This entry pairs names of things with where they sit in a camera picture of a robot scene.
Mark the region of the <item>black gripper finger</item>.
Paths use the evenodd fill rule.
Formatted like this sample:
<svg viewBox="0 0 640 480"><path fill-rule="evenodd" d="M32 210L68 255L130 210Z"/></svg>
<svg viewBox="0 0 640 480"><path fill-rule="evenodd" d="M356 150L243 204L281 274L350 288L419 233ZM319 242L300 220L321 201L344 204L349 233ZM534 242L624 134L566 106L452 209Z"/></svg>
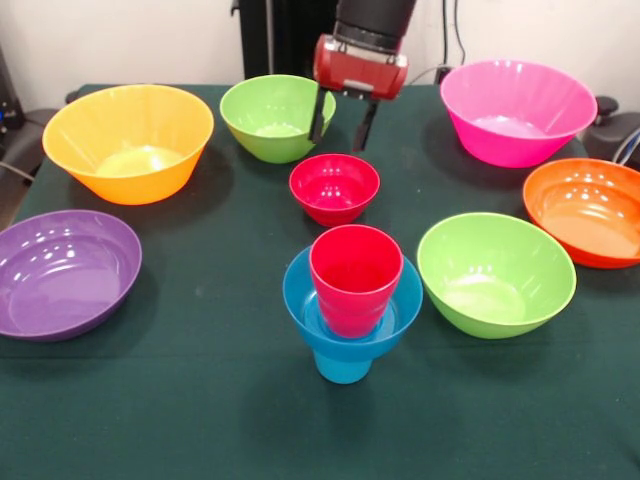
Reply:
<svg viewBox="0 0 640 480"><path fill-rule="evenodd" d="M376 116L379 106L379 101L372 99L368 102L367 109L365 111L364 118L359 124L353 142L353 151L361 152L366 148L366 143L371 131L371 126Z"/></svg>
<svg viewBox="0 0 640 480"><path fill-rule="evenodd" d="M323 108L324 108L325 98L326 98L326 89L318 88L314 109L313 109L313 114L311 118L309 136L308 136L308 139L313 144L319 143L322 139L323 127L324 127Z"/></svg>

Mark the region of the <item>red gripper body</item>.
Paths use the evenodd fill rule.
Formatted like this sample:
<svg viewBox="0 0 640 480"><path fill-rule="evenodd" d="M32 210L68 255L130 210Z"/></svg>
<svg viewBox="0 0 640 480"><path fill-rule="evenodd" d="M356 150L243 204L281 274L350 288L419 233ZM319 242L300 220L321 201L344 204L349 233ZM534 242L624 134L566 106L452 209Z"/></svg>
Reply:
<svg viewBox="0 0 640 480"><path fill-rule="evenodd" d="M322 34L315 47L313 75L329 90L393 100L405 83L408 67L403 54L376 52Z"/></svg>

